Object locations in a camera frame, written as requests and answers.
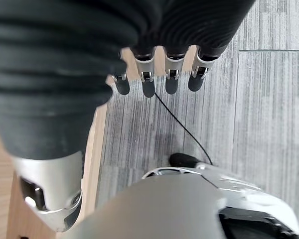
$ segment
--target black rubber stopper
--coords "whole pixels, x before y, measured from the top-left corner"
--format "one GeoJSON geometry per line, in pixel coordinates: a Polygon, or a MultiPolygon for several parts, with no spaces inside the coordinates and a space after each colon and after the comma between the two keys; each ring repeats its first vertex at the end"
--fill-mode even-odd
{"type": "Polygon", "coordinates": [[[121,95],[127,95],[130,92],[130,84],[128,79],[126,78],[124,81],[122,77],[117,77],[117,81],[115,82],[116,89],[121,95]]]}
{"type": "Polygon", "coordinates": [[[194,168],[200,162],[202,161],[184,153],[174,153],[169,157],[169,164],[172,167],[194,168]]]}
{"type": "Polygon", "coordinates": [[[176,93],[177,88],[178,88],[178,79],[176,80],[174,76],[171,76],[170,79],[166,78],[165,89],[167,93],[173,95],[176,93]]]}
{"type": "Polygon", "coordinates": [[[193,74],[190,74],[188,88],[193,92],[199,91],[201,86],[203,85],[203,82],[204,79],[202,79],[200,75],[193,77],[193,74]]]}
{"type": "Polygon", "coordinates": [[[155,94],[155,83],[154,81],[150,82],[149,80],[145,80],[142,82],[143,93],[147,98],[153,97],[155,94]]]}

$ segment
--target wooden floor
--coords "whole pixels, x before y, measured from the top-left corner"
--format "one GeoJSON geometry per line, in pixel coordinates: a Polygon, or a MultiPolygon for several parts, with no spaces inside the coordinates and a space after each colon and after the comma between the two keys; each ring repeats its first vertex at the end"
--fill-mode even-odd
{"type": "MultiPolygon", "coordinates": [[[[164,77],[156,77],[157,94],[217,166],[286,200],[299,219],[299,0],[257,1],[197,93],[188,90],[189,73],[182,73],[173,96],[164,77]]],[[[205,158],[161,103],[143,96],[139,80],[127,96],[114,91],[97,207],[167,165],[171,153],[205,158]]]]}

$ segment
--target silver metal bracket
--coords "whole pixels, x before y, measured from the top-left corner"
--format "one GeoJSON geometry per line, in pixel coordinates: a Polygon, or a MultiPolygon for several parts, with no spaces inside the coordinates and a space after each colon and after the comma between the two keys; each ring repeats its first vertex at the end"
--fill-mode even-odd
{"type": "Polygon", "coordinates": [[[123,73],[123,74],[120,75],[120,76],[112,75],[111,77],[112,77],[112,79],[113,79],[114,82],[117,82],[117,81],[118,81],[118,77],[121,77],[122,81],[125,81],[125,80],[126,80],[126,73],[123,73]]]}
{"type": "Polygon", "coordinates": [[[165,72],[166,78],[174,77],[175,80],[179,78],[181,69],[183,67],[184,57],[180,59],[171,59],[165,53],[165,72]]]}
{"type": "Polygon", "coordinates": [[[136,66],[138,68],[141,81],[144,83],[145,80],[152,82],[154,80],[154,56],[148,61],[140,61],[135,59],[136,66]]]}
{"type": "Polygon", "coordinates": [[[196,78],[197,75],[200,75],[201,78],[204,79],[211,66],[215,63],[216,59],[212,61],[204,61],[199,58],[198,52],[199,47],[196,49],[196,54],[193,61],[192,75],[194,78],[196,78]]]}

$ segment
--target robotic hand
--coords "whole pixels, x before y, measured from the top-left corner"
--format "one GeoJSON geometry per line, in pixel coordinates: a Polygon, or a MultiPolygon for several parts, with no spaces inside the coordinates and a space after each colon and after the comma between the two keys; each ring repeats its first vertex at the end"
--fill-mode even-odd
{"type": "Polygon", "coordinates": [[[57,232],[77,219],[89,128],[112,94],[106,76],[121,94],[130,89],[123,47],[152,97],[155,47],[174,94],[197,45],[188,87],[198,91],[253,1],[0,0],[0,136],[32,210],[57,232]]]}
{"type": "Polygon", "coordinates": [[[237,176],[174,154],[64,239],[299,239],[292,209],[237,176]]]}

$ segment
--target black wire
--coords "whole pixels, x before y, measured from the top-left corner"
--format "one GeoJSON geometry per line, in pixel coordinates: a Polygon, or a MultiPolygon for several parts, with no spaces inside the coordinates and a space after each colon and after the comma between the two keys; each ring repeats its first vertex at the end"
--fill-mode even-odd
{"type": "Polygon", "coordinates": [[[170,109],[167,107],[167,105],[161,100],[161,98],[156,94],[155,92],[155,96],[158,98],[158,100],[162,103],[162,105],[165,107],[165,109],[170,113],[171,116],[173,116],[173,118],[180,124],[180,126],[183,127],[183,129],[196,141],[196,143],[198,143],[199,147],[204,151],[204,153],[206,154],[206,157],[209,160],[210,165],[213,165],[213,162],[211,161],[208,153],[206,152],[205,148],[201,145],[201,143],[195,138],[195,136],[193,136],[193,134],[191,132],[188,131],[188,129],[179,121],[179,119],[172,113],[172,111],[170,111],[170,109]]]}

